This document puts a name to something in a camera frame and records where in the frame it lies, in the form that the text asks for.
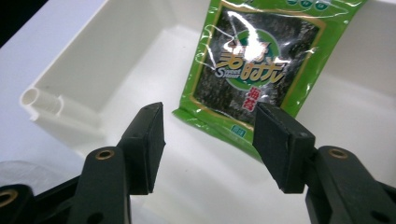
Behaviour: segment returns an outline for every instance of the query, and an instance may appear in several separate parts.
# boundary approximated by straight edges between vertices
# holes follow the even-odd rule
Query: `screw hole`
[[[0,192],[0,207],[4,207],[9,203],[14,202],[17,198],[18,192],[15,189],[6,189]]]
[[[114,156],[113,150],[102,150],[96,154],[96,159],[99,161],[107,160]]]
[[[383,222],[383,223],[389,223],[390,222],[389,217],[387,215],[383,214],[383,213],[380,213],[380,212],[377,212],[377,211],[372,211],[371,215],[377,221],[380,221],[380,222]]]
[[[104,219],[104,216],[102,213],[94,213],[90,215],[87,219],[87,224],[98,224],[102,222]]]
[[[343,150],[340,150],[337,148],[330,149],[329,154],[337,159],[346,159],[347,158],[347,154]]]

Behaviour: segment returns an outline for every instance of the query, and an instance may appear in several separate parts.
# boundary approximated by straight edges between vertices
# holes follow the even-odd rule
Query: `green snack package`
[[[212,0],[174,114],[253,157],[255,106],[296,116],[365,0]]]

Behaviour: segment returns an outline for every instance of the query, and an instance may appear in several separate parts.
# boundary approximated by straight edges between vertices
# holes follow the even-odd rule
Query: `package logo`
[[[277,83],[290,61],[282,60],[275,39],[263,30],[243,31],[224,44],[215,76],[227,81],[239,90],[249,91]]]

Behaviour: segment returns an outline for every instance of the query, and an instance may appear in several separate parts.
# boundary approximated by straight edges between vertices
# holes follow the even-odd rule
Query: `white plastic bin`
[[[208,4],[209,0],[49,1],[0,49],[5,77],[0,85],[4,93],[13,94],[2,96],[0,103],[17,111],[0,114],[9,124],[0,127],[2,133],[15,137],[2,139],[8,142],[0,145],[6,147],[0,152],[5,154],[2,160],[17,160],[27,150],[10,148],[9,142],[20,139],[28,145],[37,140],[24,136],[35,134],[43,144],[34,149],[34,162],[65,170],[68,178],[82,165],[69,148],[86,155],[116,145],[140,107],[161,101],[167,144],[156,186],[153,194],[134,197],[138,208],[156,217],[154,223],[308,223],[304,195],[282,194],[263,164],[171,114],[178,107]],[[394,11],[394,0],[369,0],[361,8],[297,117],[317,137],[317,147],[352,151],[376,179],[392,186]],[[37,79],[27,87],[14,76]],[[7,85],[18,88],[11,91]],[[28,117],[15,107],[17,94],[22,94],[21,104],[31,120],[51,136],[20,120]],[[10,119],[18,121],[11,125]],[[21,127],[29,128],[9,134]]]

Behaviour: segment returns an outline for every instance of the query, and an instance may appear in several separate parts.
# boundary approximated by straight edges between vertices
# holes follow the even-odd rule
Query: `seaweed snack bag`
[[[258,102],[296,116],[364,1],[212,0],[174,114],[260,158]]]

